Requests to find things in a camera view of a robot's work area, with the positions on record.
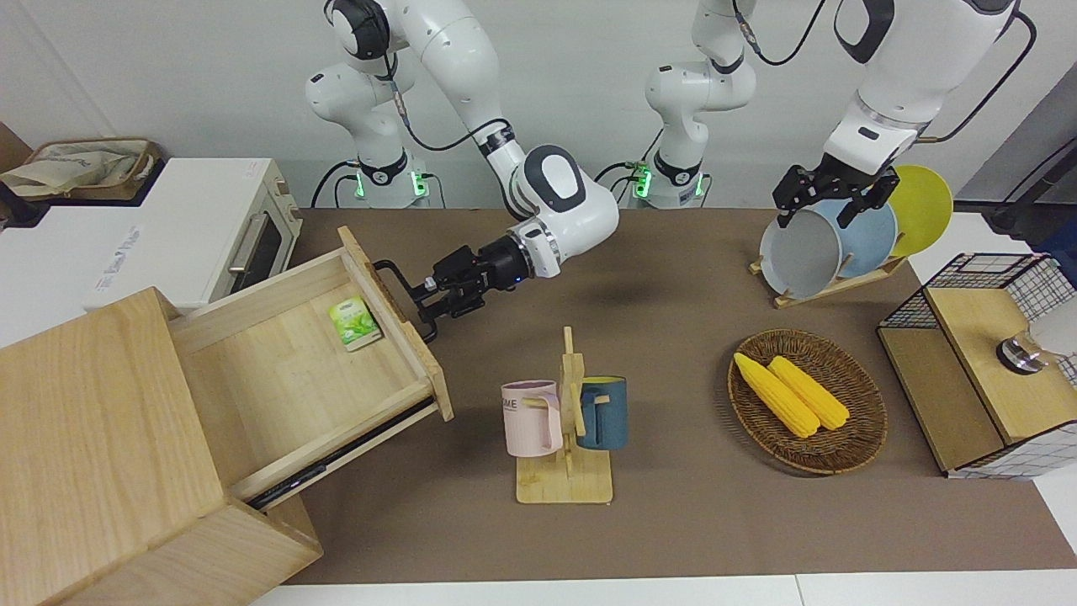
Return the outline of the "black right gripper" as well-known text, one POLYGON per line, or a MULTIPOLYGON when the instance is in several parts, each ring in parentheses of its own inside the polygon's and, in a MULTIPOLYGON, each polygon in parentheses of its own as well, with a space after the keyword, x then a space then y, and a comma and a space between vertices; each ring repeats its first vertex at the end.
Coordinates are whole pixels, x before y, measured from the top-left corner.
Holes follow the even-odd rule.
POLYGON ((409 288, 411 298, 431 298, 443 292, 434 304, 416 304, 418 315, 428 329, 436 332, 438 318, 460 318, 485 305, 489 290, 512 290, 531 276, 528 259, 512 239, 496 239, 473 252, 460 246, 433 265, 433 274, 409 288))

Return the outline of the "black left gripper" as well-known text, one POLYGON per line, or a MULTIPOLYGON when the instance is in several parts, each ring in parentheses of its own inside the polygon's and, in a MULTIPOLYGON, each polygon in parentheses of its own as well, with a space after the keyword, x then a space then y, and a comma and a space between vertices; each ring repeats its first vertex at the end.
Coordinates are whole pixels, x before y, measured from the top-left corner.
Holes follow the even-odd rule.
POLYGON ((831 154, 824 154, 819 166, 813 169, 799 164, 792 165, 774 188, 777 223, 785 229, 796 210, 816 205, 824 199, 853 199, 847 202, 837 216, 840 229, 847 227, 863 210, 878 210, 889 202, 889 196, 899 185, 899 173, 889 166, 877 175, 863 173, 854 167, 837 160, 831 154))

